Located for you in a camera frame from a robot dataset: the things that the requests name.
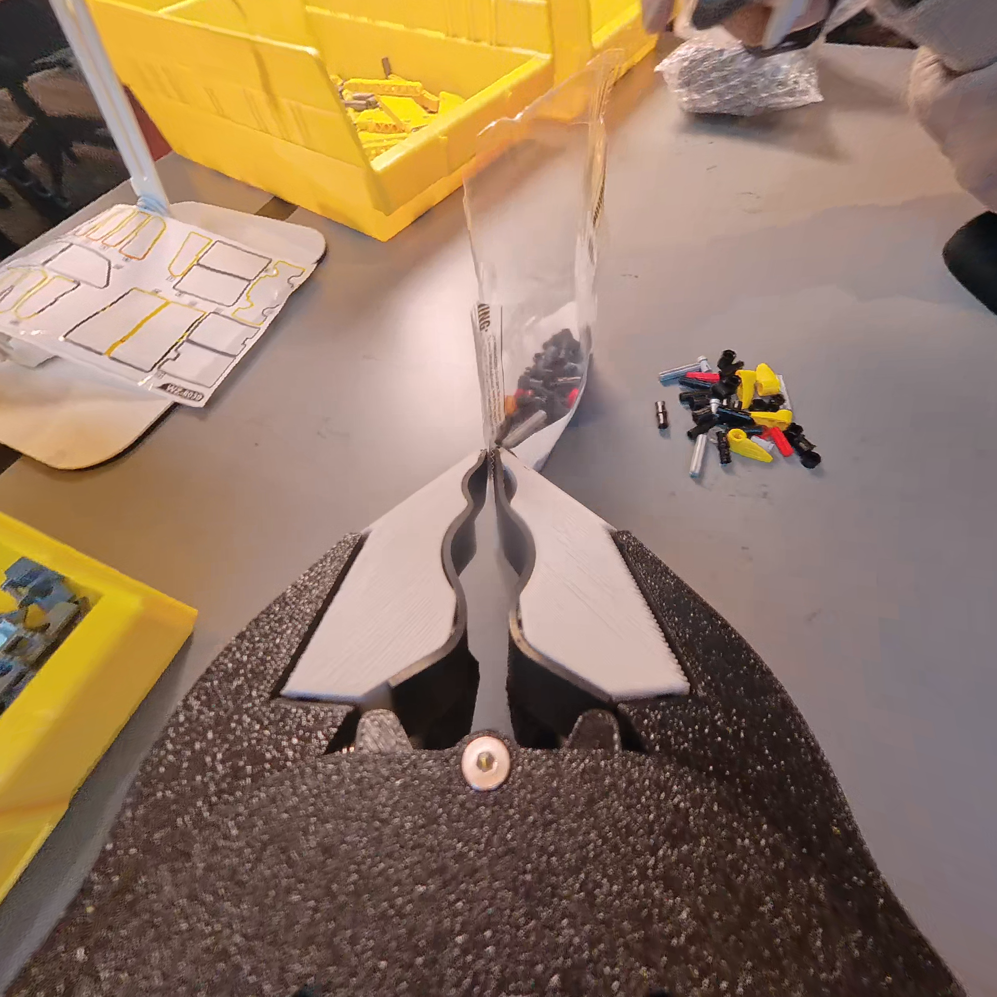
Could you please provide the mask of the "black office chair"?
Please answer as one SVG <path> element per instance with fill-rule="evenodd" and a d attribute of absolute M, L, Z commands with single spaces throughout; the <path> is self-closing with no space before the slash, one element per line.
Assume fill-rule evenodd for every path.
<path fill-rule="evenodd" d="M 1 89 L 29 119 L 10 152 L 19 159 L 38 156 L 58 191 L 64 181 L 64 164 L 79 161 L 74 145 L 103 143 L 99 137 L 103 126 L 96 118 L 45 110 L 29 90 L 29 82 L 47 70 L 73 66 L 69 44 L 48 2 L 2 2 Z"/>

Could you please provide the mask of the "clear plastic bag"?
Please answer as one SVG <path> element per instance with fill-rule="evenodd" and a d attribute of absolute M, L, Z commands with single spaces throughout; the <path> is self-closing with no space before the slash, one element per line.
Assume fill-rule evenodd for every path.
<path fill-rule="evenodd" d="M 588 64 L 479 136 L 464 179 L 483 435 L 542 470 L 593 353 L 605 115 L 623 54 Z"/>
<path fill-rule="evenodd" d="M 824 100 L 810 50 L 761 56 L 727 34 L 691 36 L 655 71 L 688 115 L 750 118 Z"/>

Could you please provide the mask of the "yellow bin with grey parts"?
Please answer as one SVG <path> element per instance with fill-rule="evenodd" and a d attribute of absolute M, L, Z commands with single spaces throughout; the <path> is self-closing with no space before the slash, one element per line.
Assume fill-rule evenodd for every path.
<path fill-rule="evenodd" d="M 193 632 L 196 611 L 1 517 L 1 568 L 28 557 L 90 599 L 86 617 L 1 711 L 1 896 Z"/>

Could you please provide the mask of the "person's right forearm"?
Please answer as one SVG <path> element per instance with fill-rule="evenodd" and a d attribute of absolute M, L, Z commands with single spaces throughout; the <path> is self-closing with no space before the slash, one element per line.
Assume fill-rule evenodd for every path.
<path fill-rule="evenodd" d="M 996 210 L 996 3 L 876 1 L 873 14 L 915 43 L 908 102 L 960 186 Z"/>

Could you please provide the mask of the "yellow divided bin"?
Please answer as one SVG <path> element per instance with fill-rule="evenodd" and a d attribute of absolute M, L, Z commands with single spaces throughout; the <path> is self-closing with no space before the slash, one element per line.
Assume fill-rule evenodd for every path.
<path fill-rule="evenodd" d="M 114 68 L 181 156 L 380 241 L 453 193 L 479 133 L 553 67 L 495 40 L 494 2 L 89 2 Z M 332 75 L 382 61 L 465 103 L 369 161 Z"/>

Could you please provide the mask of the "person's right hand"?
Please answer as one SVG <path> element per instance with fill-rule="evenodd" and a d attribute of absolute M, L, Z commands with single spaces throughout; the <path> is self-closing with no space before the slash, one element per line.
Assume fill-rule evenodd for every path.
<path fill-rule="evenodd" d="M 722 26 L 746 50 L 769 56 L 815 43 L 836 5 L 832 1 L 740 2 Z"/>

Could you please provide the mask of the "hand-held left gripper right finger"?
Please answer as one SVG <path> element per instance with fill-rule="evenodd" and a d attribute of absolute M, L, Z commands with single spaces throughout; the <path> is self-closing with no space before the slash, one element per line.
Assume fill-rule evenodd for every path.
<path fill-rule="evenodd" d="M 520 745 L 558 746 L 592 710 L 690 694 L 616 528 L 506 450 L 495 452 L 495 509 L 517 577 L 506 693 Z"/>

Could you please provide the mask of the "white sticker sheet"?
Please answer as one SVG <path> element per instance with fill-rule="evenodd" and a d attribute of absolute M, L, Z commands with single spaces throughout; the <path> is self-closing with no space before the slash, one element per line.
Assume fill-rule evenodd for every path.
<path fill-rule="evenodd" d="M 288 221 L 114 205 L 2 264 L 2 335 L 202 408 L 325 251 Z"/>

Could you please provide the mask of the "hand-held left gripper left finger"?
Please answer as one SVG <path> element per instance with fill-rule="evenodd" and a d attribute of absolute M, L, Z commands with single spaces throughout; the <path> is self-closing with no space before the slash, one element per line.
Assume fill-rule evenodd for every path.
<path fill-rule="evenodd" d="M 363 532 L 281 679 L 288 701 L 393 712 L 417 746 L 469 732 L 480 667 L 460 574 L 491 459 L 471 453 Z"/>

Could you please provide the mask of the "pile of grey connector parts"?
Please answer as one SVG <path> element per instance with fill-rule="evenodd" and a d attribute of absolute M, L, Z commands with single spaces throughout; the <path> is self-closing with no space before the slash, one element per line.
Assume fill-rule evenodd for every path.
<path fill-rule="evenodd" d="M 89 613 L 92 603 L 67 578 L 28 557 L 4 571 L 1 613 L 1 711 L 5 712 Z"/>

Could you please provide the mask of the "pile of yellow parts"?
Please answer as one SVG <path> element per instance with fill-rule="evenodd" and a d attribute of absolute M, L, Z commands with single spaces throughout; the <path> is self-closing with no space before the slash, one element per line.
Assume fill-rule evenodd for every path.
<path fill-rule="evenodd" d="M 332 75 L 331 81 L 369 161 L 392 151 L 466 102 L 457 93 L 433 93 L 421 82 L 395 74 L 387 59 L 382 61 L 380 77 L 344 79 Z"/>

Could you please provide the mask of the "black textured pad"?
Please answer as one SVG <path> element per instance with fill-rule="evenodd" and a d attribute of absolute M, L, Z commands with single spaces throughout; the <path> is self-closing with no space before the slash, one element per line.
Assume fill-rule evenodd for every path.
<path fill-rule="evenodd" d="M 996 314 L 996 213 L 984 211 L 955 231 L 942 250 L 953 278 Z"/>

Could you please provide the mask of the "pile of small colourful parts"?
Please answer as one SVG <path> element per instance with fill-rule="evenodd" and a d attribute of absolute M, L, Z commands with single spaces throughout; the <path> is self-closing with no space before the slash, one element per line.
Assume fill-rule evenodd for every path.
<path fill-rule="evenodd" d="M 678 402 L 691 418 L 690 479 L 701 479 L 709 453 L 722 467 L 736 457 L 759 464 L 795 459 L 808 470 L 821 466 L 823 457 L 794 417 L 784 377 L 769 364 L 750 367 L 726 349 L 716 360 L 702 356 L 668 368 L 658 380 L 678 388 Z"/>

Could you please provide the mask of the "white stand pole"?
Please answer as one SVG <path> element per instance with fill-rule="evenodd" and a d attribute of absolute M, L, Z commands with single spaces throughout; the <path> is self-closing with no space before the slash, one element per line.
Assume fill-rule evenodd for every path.
<path fill-rule="evenodd" d="M 130 176 L 138 205 L 170 214 L 167 193 L 157 173 L 131 103 L 114 70 L 85 1 L 50 1 L 73 53 L 93 93 L 115 146 Z"/>

